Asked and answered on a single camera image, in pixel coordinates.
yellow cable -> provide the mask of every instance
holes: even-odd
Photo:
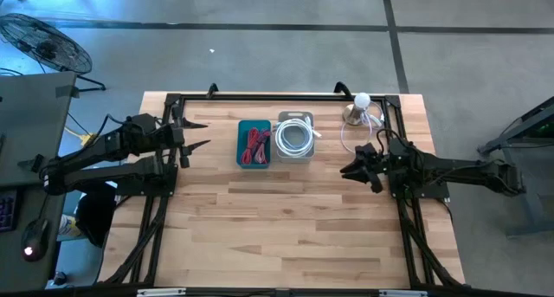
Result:
[[[72,135],[74,135],[75,137],[79,138],[81,140],[81,146],[86,145],[88,143],[88,141],[96,135],[95,133],[81,135],[77,132],[72,131],[67,126],[65,126],[64,129],[65,129],[66,132],[69,132]]]

teal container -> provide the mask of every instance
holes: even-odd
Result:
[[[265,129],[271,132],[271,123],[266,119],[243,119],[239,122],[239,136],[236,142],[236,163],[244,169],[268,168],[269,163],[271,163],[271,136],[267,138],[264,149],[266,151],[267,164],[258,164],[254,161],[254,159],[252,159],[252,163],[250,165],[241,164],[241,156],[244,150],[246,150],[248,143],[248,132],[252,128],[258,128],[259,131]]]

computer mouse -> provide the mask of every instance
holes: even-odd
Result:
[[[48,220],[30,222],[21,238],[21,254],[25,261],[39,261],[48,249]]]

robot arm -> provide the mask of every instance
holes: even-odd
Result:
[[[164,162],[162,150],[177,148],[182,154],[181,161],[188,163],[186,156],[208,141],[184,146],[183,129],[192,128],[186,119],[160,127],[156,124],[157,119],[150,114],[128,117],[121,122],[121,127],[99,136],[81,150],[51,159],[42,169],[44,190],[51,195],[71,190],[99,191],[106,186],[106,181],[113,181],[118,184],[117,194],[122,196],[170,195],[177,166]],[[83,170],[102,161],[115,162],[129,154],[138,156],[148,152],[156,154],[132,164]]]
[[[512,165],[501,161],[437,158],[399,138],[390,140],[386,155],[377,152],[371,143],[357,146],[356,158],[340,172],[346,179],[371,182],[371,189],[376,193],[383,190],[377,175],[386,174],[402,186],[391,191],[402,192],[406,198],[446,198],[448,191],[442,187],[446,182],[482,185],[509,197],[525,193],[521,174]]]

black cable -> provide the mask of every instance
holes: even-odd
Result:
[[[23,73],[17,72],[16,70],[12,70],[12,69],[9,69],[9,68],[0,68],[0,70],[8,71],[8,72],[15,73],[15,74],[18,74],[18,75],[23,75]]]
[[[431,185],[431,184],[435,184],[437,181],[441,180],[442,178],[446,177],[447,175],[455,172],[455,171],[461,171],[461,170],[466,170],[466,169],[472,169],[472,168],[478,168],[478,167],[485,167],[485,166],[489,166],[490,164],[492,164],[494,162],[494,160],[490,161],[490,162],[486,162],[484,164],[476,164],[476,165],[467,165],[467,166],[462,166],[462,167],[457,167],[457,168],[453,168],[451,169],[450,171],[447,171],[447,172],[444,172],[443,174],[441,174],[439,177],[435,178],[434,180],[432,180],[431,182],[429,183],[426,183],[425,185]]]
[[[106,126],[106,122],[107,122],[107,119],[108,119],[108,115],[106,115],[106,117],[104,118],[104,121],[102,122],[102,125],[100,126],[100,129],[98,130],[98,132],[96,133],[96,135],[94,135],[88,142],[85,146],[83,146],[79,151],[75,152],[73,155],[71,155],[70,157],[66,157],[64,160],[67,160],[67,159],[71,159],[71,158],[76,158],[78,157],[79,155],[81,155],[87,148],[89,148],[90,146],[92,146],[94,144],[94,142],[98,139],[98,137],[100,136],[100,134],[102,133],[102,131],[104,130],[104,126]],[[51,163],[51,164],[48,164],[44,167],[42,167],[40,169],[40,171],[38,172],[38,177],[41,179],[41,180],[44,180],[44,171],[46,171],[49,167],[52,167],[52,166],[55,166],[55,165],[58,165],[60,163],[63,163],[63,161],[59,161],[59,162],[54,162],[54,163]]]
[[[36,57],[36,55],[35,55],[35,54],[33,54],[33,56],[35,57],[35,60],[36,60],[36,61],[38,62],[38,65],[40,65],[40,66],[41,66],[42,72],[43,72],[44,74],[46,74],[46,71],[44,70],[44,67],[42,66],[42,63],[41,63],[41,61],[40,61],[40,60],[38,60],[38,58]]]
[[[48,200],[48,193],[45,192],[44,199],[42,200],[41,211],[38,213],[38,219],[42,217],[42,212],[44,211],[44,205],[46,205],[46,200]]]
[[[90,135],[90,133],[87,131],[87,129],[85,129],[85,127],[83,127],[81,124],[79,124],[77,119],[75,119],[75,117],[73,117],[73,115],[71,115],[70,112],[68,112],[68,115],[75,122],[75,124],[77,124],[77,126],[79,126],[87,135]]]
[[[404,144],[402,138],[400,138],[400,136],[398,135],[397,132],[395,132],[395,131],[393,131],[392,129],[389,129],[389,128],[381,128],[375,134],[375,136],[377,137],[377,141],[379,142],[379,145],[381,146],[381,153],[384,153],[384,145],[383,145],[383,142],[381,142],[381,138],[379,137],[380,132],[392,132],[392,134],[394,134],[400,140],[400,142],[402,143],[402,145],[404,145],[404,147],[409,148],[407,145]]]
[[[447,209],[447,212],[448,214],[450,215],[450,222],[453,223],[454,222],[454,217],[452,216],[452,210],[450,210],[450,207],[448,206],[448,204],[446,202],[444,202],[444,200],[440,199],[440,198],[437,198],[436,199],[439,203],[443,204],[444,207],[446,207]]]
[[[418,150],[417,148],[415,148],[414,146],[412,145],[406,145],[404,143],[404,140],[402,138],[400,138],[400,136],[398,135],[398,133],[396,133],[395,131],[393,131],[392,129],[389,129],[389,128],[382,128],[382,129],[379,129],[377,131],[377,133],[375,134],[376,137],[377,137],[377,141],[379,142],[379,145],[381,146],[381,153],[384,153],[384,146],[383,146],[383,142],[381,142],[381,138],[379,136],[379,133],[380,132],[392,132],[395,137],[398,138],[398,140],[400,140],[400,143],[408,150],[411,150],[413,152],[415,152],[416,154],[416,158],[419,158],[420,162],[421,162],[421,168],[415,168],[414,166],[411,166],[412,169],[414,170],[417,170],[419,169],[420,170],[420,173],[422,174],[422,184],[425,184],[425,168],[423,168],[425,166],[425,155],[423,154],[423,152],[421,152],[420,150]]]
[[[500,177],[498,177],[498,176],[496,176],[495,178],[497,178],[497,179],[502,183],[502,185],[504,185],[504,187],[506,188],[506,190],[507,190],[508,192],[512,193],[511,197],[515,197],[515,196],[517,196],[517,195],[520,193],[520,192],[518,192],[517,190],[514,190],[514,189],[510,188],[510,187],[508,186],[508,184],[507,184],[506,182],[504,182],[504,180],[502,180],[502,178],[500,178]]]
[[[117,123],[117,124],[120,124],[120,125],[131,124],[131,125],[133,125],[133,126],[135,126],[135,127],[138,127],[138,128],[140,128],[140,131],[142,132],[143,136],[146,135],[145,129],[144,129],[141,125],[139,125],[139,124],[137,124],[137,123],[133,123],[133,122],[124,122],[124,121],[115,119],[111,114],[108,114],[107,117],[108,117],[112,122]]]
[[[129,198],[131,198],[131,196],[126,196],[126,197],[123,197],[121,198],[121,200],[119,200],[119,203],[117,205],[115,205],[115,209],[116,210],[121,204],[123,204],[126,200],[128,200]]]

